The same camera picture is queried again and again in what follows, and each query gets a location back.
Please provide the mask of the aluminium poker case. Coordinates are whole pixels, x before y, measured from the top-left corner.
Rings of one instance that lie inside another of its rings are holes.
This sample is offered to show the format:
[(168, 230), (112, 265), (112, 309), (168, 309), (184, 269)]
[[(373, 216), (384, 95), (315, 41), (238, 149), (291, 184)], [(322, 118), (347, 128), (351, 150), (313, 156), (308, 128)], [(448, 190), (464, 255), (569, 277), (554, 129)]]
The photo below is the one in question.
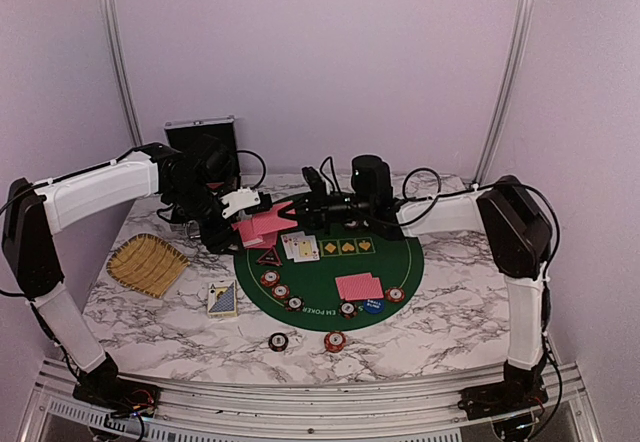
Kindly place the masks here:
[(233, 115), (166, 122), (169, 145), (205, 161), (208, 185), (214, 190), (236, 190), (241, 184)]

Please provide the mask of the dealt card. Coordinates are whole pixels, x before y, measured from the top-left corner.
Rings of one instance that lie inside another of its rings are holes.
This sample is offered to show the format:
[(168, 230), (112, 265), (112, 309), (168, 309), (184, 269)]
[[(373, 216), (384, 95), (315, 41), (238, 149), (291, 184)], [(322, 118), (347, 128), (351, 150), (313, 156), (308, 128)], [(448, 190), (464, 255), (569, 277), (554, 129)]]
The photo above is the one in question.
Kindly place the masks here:
[(370, 273), (341, 276), (335, 278), (339, 296), (345, 301), (366, 300), (369, 292)]
[(277, 244), (278, 234), (276, 232), (265, 234), (263, 237), (263, 248), (270, 248)]

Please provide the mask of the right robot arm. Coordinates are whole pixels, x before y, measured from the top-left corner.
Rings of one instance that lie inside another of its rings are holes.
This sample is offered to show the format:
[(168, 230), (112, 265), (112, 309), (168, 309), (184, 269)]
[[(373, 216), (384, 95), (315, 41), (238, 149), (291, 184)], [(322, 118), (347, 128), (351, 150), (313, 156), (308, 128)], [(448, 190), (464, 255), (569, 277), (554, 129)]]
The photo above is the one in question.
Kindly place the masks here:
[(389, 165), (381, 157), (359, 155), (351, 170), (352, 190), (345, 193), (339, 185), (326, 186), (320, 170), (303, 168), (309, 190), (280, 209), (279, 216), (311, 229), (365, 223), (389, 240), (446, 231), (484, 233), (509, 301), (509, 349), (495, 400), (506, 410), (519, 408), (533, 395), (548, 358), (548, 271), (559, 246), (559, 224), (552, 209), (539, 207), (543, 195), (507, 175), (493, 184), (431, 198), (395, 197)]

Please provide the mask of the aluminium frame post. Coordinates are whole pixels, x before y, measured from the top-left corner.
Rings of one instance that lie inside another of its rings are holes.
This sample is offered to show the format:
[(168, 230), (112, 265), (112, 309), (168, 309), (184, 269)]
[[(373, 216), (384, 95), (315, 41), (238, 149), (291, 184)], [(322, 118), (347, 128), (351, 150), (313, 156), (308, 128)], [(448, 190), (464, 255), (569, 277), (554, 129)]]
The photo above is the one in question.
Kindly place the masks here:
[(106, 31), (106, 39), (114, 72), (116, 88), (121, 103), (127, 132), (133, 146), (143, 144), (135, 102), (129, 82), (124, 49), (121, 40), (116, 0), (100, 0), (101, 13)]
[(507, 59), (492, 111), (488, 132), (472, 181), (483, 183), (497, 153), (500, 137), (506, 125), (511, 98), (528, 41), (535, 0), (517, 0)]

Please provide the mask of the right aluminium frame post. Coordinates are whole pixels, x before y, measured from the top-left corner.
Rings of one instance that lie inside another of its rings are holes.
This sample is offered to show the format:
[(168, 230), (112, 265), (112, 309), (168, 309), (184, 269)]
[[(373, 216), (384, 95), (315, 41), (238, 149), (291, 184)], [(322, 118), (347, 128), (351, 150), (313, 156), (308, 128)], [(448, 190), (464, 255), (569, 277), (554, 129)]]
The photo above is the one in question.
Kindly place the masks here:
[(472, 181), (483, 183), (497, 153), (500, 137), (506, 125), (511, 98), (528, 41), (535, 0), (517, 0), (507, 59), (492, 111), (488, 132)]

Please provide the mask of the blue small blind button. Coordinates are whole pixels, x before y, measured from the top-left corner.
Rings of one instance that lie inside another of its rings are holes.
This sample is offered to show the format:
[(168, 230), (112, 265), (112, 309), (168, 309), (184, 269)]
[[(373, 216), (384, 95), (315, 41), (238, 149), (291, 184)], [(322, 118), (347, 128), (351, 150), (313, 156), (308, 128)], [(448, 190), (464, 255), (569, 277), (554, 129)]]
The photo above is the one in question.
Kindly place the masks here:
[(369, 314), (381, 314), (385, 309), (385, 301), (383, 299), (369, 299), (363, 302), (362, 307)]

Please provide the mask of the round green poker mat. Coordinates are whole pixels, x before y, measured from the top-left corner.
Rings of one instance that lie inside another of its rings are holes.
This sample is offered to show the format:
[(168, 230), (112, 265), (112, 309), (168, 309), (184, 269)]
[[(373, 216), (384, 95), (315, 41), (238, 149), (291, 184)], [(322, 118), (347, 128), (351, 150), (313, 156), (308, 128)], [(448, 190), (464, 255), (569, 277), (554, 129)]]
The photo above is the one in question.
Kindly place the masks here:
[[(279, 275), (279, 282), (289, 289), (289, 295), (302, 299), (299, 311), (286, 309), (285, 301), (276, 298), (272, 289), (262, 283), (262, 275), (270, 269), (257, 263), (266, 252), (264, 249), (248, 249), (234, 257), (236, 279), (244, 294), (262, 313), (284, 324), (316, 332), (345, 332), (377, 325), (405, 308), (422, 282), (425, 260), (416, 238), (388, 241), (368, 229), (349, 230), (336, 223), (329, 231), (323, 228), (303, 231), (316, 237), (319, 249), (331, 243), (335, 250), (322, 253), (317, 261), (297, 263), (287, 258), (282, 243), (277, 243), (282, 264), (272, 269)], [(348, 319), (339, 312), (343, 299), (336, 279), (365, 273), (379, 279), (383, 291), (402, 290), (404, 299), (385, 300), (377, 314), (365, 310), (359, 301), (358, 314)]]

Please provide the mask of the triangular all-in button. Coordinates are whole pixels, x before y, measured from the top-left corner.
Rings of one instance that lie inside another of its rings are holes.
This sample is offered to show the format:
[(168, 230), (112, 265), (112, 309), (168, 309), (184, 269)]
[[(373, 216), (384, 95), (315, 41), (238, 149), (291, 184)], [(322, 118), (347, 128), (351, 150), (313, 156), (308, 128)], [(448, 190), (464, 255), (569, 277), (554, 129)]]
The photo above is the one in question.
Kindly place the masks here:
[(256, 263), (261, 266), (281, 267), (282, 261), (275, 246), (267, 249), (258, 257)]

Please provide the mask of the front aluminium rail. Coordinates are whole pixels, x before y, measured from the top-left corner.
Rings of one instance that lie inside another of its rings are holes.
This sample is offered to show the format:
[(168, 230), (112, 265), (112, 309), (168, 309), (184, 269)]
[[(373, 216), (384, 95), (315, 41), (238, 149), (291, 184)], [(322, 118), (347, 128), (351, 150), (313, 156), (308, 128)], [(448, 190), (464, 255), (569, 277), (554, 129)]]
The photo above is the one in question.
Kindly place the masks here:
[(252, 385), (150, 378), (159, 399), (152, 417), (108, 420), (107, 410), (76, 401), (63, 363), (43, 363), (23, 417), (20, 441), (503, 441), (523, 418), (539, 417), (540, 441), (602, 438), (578, 366), (544, 373), (543, 407), (469, 420), (461, 390), (497, 381), (502, 369), (477, 369), (382, 382)]

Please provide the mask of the left aluminium frame post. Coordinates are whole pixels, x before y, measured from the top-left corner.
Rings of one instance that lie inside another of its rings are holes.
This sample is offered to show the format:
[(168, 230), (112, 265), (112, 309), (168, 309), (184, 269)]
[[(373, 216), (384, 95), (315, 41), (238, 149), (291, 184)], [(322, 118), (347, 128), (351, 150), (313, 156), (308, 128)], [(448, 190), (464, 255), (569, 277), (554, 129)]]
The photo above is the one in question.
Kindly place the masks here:
[(129, 82), (124, 49), (121, 40), (116, 0), (100, 0), (101, 13), (106, 31), (106, 39), (114, 72), (116, 88), (121, 103), (127, 132), (133, 146), (143, 144), (135, 102)]

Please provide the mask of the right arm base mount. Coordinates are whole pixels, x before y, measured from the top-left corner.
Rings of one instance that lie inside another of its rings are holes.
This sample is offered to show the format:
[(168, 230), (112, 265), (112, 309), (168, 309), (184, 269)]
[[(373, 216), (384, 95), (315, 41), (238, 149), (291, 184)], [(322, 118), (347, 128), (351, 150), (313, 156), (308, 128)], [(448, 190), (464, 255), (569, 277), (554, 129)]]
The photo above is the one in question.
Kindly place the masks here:
[(501, 381), (461, 390), (457, 406), (469, 420), (477, 420), (542, 407), (548, 400), (541, 382), (526, 391), (521, 382)]

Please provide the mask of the black poker chip stack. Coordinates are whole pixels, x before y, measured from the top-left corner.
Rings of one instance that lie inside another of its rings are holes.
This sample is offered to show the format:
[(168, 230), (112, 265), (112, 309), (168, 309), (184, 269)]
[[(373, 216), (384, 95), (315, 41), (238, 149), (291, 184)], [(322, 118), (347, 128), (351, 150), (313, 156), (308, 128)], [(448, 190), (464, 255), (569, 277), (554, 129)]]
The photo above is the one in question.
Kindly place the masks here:
[(284, 351), (289, 344), (289, 339), (286, 334), (282, 332), (273, 333), (268, 339), (268, 346), (274, 352)]

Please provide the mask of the red poker chip stack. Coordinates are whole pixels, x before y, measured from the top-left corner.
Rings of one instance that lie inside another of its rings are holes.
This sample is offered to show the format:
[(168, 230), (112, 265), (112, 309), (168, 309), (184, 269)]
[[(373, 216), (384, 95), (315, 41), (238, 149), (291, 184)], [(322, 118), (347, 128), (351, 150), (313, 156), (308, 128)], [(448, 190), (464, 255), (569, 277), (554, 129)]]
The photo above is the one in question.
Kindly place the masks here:
[(325, 335), (324, 346), (330, 353), (341, 352), (347, 344), (346, 336), (340, 331), (332, 331)]

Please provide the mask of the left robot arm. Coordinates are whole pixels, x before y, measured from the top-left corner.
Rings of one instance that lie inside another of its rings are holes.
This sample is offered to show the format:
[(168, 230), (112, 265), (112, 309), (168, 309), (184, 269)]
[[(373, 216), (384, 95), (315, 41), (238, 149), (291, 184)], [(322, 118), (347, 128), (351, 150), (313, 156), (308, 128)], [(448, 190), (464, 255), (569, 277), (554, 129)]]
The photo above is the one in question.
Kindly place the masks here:
[(54, 235), (121, 203), (160, 195), (197, 223), (201, 244), (223, 254), (237, 244), (230, 209), (211, 190), (236, 175), (237, 163), (218, 139), (206, 136), (185, 152), (161, 143), (79, 171), (10, 187), (2, 251), (23, 296), (58, 343), (85, 373), (89, 393), (106, 407), (125, 400), (126, 385), (109, 370), (114, 364), (84, 321), (64, 285)]

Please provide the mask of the red-backed card deck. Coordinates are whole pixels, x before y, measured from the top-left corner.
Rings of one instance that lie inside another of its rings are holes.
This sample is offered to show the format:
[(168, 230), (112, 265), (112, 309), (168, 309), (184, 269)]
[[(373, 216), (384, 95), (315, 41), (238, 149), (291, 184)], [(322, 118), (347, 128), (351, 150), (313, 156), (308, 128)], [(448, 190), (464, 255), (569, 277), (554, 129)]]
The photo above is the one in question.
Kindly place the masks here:
[(263, 237), (253, 228), (251, 219), (233, 223), (232, 227), (239, 233), (244, 248), (251, 248), (264, 242)]

